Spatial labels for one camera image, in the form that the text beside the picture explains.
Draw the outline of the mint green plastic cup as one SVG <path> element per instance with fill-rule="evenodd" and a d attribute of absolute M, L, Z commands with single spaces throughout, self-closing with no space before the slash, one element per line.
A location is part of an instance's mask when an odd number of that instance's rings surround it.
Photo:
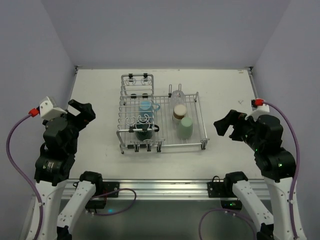
<path fill-rule="evenodd" d="M 190 117 L 184 117 L 177 126 L 177 137 L 179 139 L 189 139 L 193 134 L 193 120 Z"/>

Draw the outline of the white and wood steel cup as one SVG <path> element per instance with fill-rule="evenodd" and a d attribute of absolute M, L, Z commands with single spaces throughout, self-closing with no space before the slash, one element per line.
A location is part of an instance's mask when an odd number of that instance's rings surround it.
<path fill-rule="evenodd" d="M 187 107 L 184 104 L 177 104 L 173 108 L 172 121 L 176 125 L 178 125 L 186 115 L 187 115 Z"/>

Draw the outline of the clear plastic tumbler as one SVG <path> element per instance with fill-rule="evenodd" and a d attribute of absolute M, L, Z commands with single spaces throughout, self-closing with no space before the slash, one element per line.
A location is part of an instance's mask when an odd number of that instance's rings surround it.
<path fill-rule="evenodd" d="M 174 108 L 177 105 L 185 105 L 186 104 L 186 98 L 185 94 L 181 90 L 175 90 L 171 94 L 170 98 L 170 106 Z"/>

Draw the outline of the light blue ceramic mug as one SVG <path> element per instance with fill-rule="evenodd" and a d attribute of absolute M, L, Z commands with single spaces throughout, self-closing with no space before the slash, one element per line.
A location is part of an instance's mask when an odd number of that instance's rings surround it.
<path fill-rule="evenodd" d="M 138 111 L 139 119 L 142 122 L 153 123 L 155 118 L 155 113 L 161 108 L 158 103 L 151 100 L 143 100 L 139 102 Z"/>

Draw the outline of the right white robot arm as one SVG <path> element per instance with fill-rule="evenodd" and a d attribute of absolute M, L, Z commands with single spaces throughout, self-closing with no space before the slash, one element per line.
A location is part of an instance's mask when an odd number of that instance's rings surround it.
<path fill-rule="evenodd" d="M 283 126 L 269 114 L 257 118 L 230 110 L 214 122 L 219 136 L 229 127 L 233 141 L 246 143 L 254 152 L 255 164 L 260 170 L 269 192 L 272 210 L 269 211 L 251 189 L 247 176 L 242 172 L 227 173 L 226 189 L 239 198 L 251 217 L 257 240 L 305 240 L 296 190 L 292 187 L 298 165 L 294 156 L 282 147 Z"/>

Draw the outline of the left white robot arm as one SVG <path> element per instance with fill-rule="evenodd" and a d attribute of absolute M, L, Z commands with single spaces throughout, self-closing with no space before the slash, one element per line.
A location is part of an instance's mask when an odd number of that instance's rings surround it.
<path fill-rule="evenodd" d="M 32 189 L 36 200 L 26 238 L 28 240 L 70 240 L 82 211 L 95 193 L 102 191 L 100 173 L 85 171 L 69 202 L 60 209 L 63 192 L 75 163 L 78 137 L 96 114 L 90 103 L 74 99 L 68 105 L 78 110 L 74 115 L 45 97 L 37 108 L 29 111 L 30 117 L 39 115 L 45 130 L 44 143 L 35 162 L 35 183 Z"/>

